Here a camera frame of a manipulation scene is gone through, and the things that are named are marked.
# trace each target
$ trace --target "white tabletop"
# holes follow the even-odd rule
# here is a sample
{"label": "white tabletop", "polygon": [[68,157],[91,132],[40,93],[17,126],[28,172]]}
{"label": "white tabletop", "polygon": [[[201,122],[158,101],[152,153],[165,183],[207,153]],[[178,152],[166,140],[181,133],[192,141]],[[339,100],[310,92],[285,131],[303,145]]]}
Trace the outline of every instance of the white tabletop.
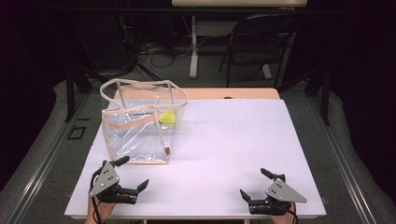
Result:
{"label": "white tabletop", "polygon": [[[109,160],[99,130],[65,215],[84,218],[91,176]],[[120,185],[135,189],[149,179],[135,205],[119,204],[114,218],[255,219],[239,190],[264,199],[273,180],[260,169],[286,175],[308,203],[297,215],[326,215],[288,109],[282,100],[190,100],[174,135],[169,163],[116,167]]]}
{"label": "white tabletop", "polygon": [[306,0],[172,0],[175,7],[305,7]]}

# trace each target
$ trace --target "black curtain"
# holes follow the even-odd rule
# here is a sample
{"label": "black curtain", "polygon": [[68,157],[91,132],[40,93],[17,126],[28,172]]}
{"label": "black curtain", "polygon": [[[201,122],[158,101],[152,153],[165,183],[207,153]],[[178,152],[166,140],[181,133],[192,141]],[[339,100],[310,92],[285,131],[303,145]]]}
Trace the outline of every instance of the black curtain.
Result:
{"label": "black curtain", "polygon": [[[332,60],[327,62],[331,90],[343,101],[352,144],[375,182],[396,203],[396,3],[308,0],[307,9],[348,9],[350,14],[303,21],[285,80]],[[320,73],[311,76],[314,86],[321,80]]]}
{"label": "black curtain", "polygon": [[64,27],[36,1],[3,1],[0,6],[1,182],[8,182],[50,117],[53,87],[65,80],[74,54]]}

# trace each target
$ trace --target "yellow sponge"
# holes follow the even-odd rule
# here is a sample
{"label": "yellow sponge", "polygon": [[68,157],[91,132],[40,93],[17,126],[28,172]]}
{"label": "yellow sponge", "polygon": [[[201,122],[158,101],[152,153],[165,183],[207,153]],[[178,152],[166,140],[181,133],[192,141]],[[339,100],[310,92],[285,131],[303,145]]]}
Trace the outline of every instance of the yellow sponge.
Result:
{"label": "yellow sponge", "polygon": [[171,123],[171,124],[176,123],[176,117],[175,117],[175,113],[173,112],[173,109],[165,110],[160,115],[159,120],[160,120],[160,123]]}

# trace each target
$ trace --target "white desk leg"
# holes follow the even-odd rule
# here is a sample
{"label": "white desk leg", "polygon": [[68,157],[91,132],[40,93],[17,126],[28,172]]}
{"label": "white desk leg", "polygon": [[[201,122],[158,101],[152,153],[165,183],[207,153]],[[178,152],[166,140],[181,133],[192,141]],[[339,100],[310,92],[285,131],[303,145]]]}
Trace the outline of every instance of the white desk leg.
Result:
{"label": "white desk leg", "polygon": [[192,16],[191,31],[192,31],[192,55],[190,65],[190,78],[197,78],[198,69],[198,53],[197,53],[197,28],[195,16]]}

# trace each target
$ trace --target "transparent plastic bag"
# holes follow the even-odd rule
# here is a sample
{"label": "transparent plastic bag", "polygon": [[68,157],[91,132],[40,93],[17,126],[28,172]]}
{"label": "transparent plastic bag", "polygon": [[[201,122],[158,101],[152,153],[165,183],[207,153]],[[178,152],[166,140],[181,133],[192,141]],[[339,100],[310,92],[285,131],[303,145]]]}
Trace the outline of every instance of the transparent plastic bag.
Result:
{"label": "transparent plastic bag", "polygon": [[187,94],[171,81],[113,79],[100,89],[102,129],[111,160],[168,163]]}

